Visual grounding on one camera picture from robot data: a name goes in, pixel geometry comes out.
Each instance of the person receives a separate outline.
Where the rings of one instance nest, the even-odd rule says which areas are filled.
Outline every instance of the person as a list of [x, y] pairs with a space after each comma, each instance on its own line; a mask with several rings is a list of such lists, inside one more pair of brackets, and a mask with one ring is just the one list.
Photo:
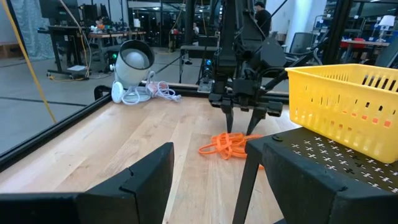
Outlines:
[[265, 9], [264, 3], [256, 2], [254, 4], [256, 9], [255, 20], [266, 37], [269, 37], [271, 31], [271, 14]]
[[103, 26], [103, 25], [104, 25], [104, 20], [103, 20], [102, 16], [99, 16], [99, 17], [97, 18], [97, 20], [95, 21], [95, 24], [96, 24], [97, 26]]
[[195, 35], [199, 34], [199, 27], [196, 22], [193, 23], [193, 31], [194, 31]]

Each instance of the white lamp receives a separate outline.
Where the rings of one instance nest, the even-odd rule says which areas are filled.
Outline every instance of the white lamp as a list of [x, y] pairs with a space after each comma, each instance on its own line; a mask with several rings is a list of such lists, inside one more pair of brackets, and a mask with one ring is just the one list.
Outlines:
[[[120, 103], [125, 97], [130, 96], [133, 89], [148, 75], [149, 69], [154, 64], [155, 53], [144, 42], [139, 40], [130, 40], [122, 44], [116, 64], [111, 65], [111, 70], [114, 70], [115, 82], [112, 86], [112, 99], [115, 103]], [[150, 99], [148, 94], [138, 96], [136, 103]]]
[[395, 21], [396, 21], [395, 16], [390, 16], [390, 15], [383, 16], [383, 18], [381, 19], [381, 21], [379, 23], [379, 26], [381, 26], [381, 27], [380, 27], [380, 36], [379, 36], [378, 41], [384, 42], [384, 40], [383, 40], [384, 31], [388, 30], [389, 27], [393, 27]]

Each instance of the table leg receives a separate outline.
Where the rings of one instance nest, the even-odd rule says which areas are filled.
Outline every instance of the table leg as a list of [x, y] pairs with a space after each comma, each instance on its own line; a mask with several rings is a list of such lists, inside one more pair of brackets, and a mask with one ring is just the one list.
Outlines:
[[52, 50], [54, 51], [54, 56], [55, 56], [55, 63], [57, 64], [57, 70], [58, 72], [62, 72], [62, 67], [61, 67], [61, 61], [60, 61], [60, 56], [58, 53], [58, 47], [57, 47], [57, 42], [55, 41], [55, 36], [52, 31], [50, 31], [50, 37], [51, 37], [51, 43], [52, 43]]
[[244, 165], [241, 186], [239, 188], [238, 201], [236, 202], [233, 224], [244, 224], [248, 214], [251, 194], [256, 182], [259, 169], [258, 158], [255, 154], [248, 154]]
[[102, 65], [105, 65], [105, 52], [104, 52], [104, 40], [103, 39], [98, 39], [98, 50], [99, 50], [99, 60], [101, 62]]
[[179, 83], [182, 82], [182, 72], [183, 72], [183, 66], [184, 66], [183, 56], [184, 56], [184, 50], [181, 50], [180, 51], [180, 81], [179, 81]]
[[76, 32], [73, 33], [73, 44], [75, 45], [75, 54], [74, 57], [76, 57], [77, 60], [77, 64], [79, 65], [84, 65], [83, 61], [81, 60], [81, 55], [80, 55], [80, 49], [78, 46], [80, 46], [79, 42], [78, 42], [78, 37], [76, 35]]
[[347, 47], [346, 55], [344, 56], [344, 63], [347, 63], [352, 51], [353, 51], [353, 45], [349, 43], [348, 47]]

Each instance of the lamp head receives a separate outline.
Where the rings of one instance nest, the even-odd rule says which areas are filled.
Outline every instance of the lamp head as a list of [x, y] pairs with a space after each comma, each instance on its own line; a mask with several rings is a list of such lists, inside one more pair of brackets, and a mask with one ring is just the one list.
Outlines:
[[130, 40], [122, 44], [115, 64], [115, 79], [124, 88], [138, 86], [154, 64], [153, 50], [140, 40]]

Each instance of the orange rubber band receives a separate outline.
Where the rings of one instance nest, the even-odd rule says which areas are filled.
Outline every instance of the orange rubber band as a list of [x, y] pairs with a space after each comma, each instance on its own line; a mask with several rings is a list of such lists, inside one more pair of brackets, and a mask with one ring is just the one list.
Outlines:
[[218, 136], [213, 136], [211, 144], [200, 147], [198, 151], [202, 155], [216, 154], [218, 152], [221, 158], [225, 160], [233, 156], [245, 159], [248, 156], [244, 151], [247, 141], [262, 137], [259, 134], [244, 136], [242, 133], [221, 133]]

